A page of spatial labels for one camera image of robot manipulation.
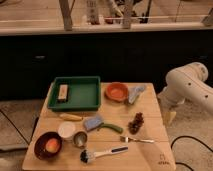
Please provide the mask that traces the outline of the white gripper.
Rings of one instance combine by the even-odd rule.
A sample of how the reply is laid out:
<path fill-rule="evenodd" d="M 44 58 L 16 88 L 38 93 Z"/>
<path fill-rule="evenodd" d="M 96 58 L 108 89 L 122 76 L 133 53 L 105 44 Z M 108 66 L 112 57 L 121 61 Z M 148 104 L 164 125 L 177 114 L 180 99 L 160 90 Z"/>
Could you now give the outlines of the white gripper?
<path fill-rule="evenodd" d="M 165 125 L 168 126 L 176 117 L 176 112 L 172 111 L 178 105 L 184 103 L 184 97 L 169 87 L 165 87 L 157 95 L 161 110 L 163 113 L 168 113 L 165 119 Z"/>

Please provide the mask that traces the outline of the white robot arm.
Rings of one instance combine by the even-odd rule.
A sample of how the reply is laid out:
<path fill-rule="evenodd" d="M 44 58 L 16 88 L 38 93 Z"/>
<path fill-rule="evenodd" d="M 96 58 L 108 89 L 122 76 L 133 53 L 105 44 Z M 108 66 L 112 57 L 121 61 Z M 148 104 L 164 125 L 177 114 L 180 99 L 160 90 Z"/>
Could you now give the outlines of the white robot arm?
<path fill-rule="evenodd" d="M 200 62 L 174 68 L 166 74 L 166 86 L 157 95 L 165 125 L 173 121 L 175 108 L 186 99 L 213 115 L 213 87 L 205 84 L 207 78 L 208 69 Z"/>

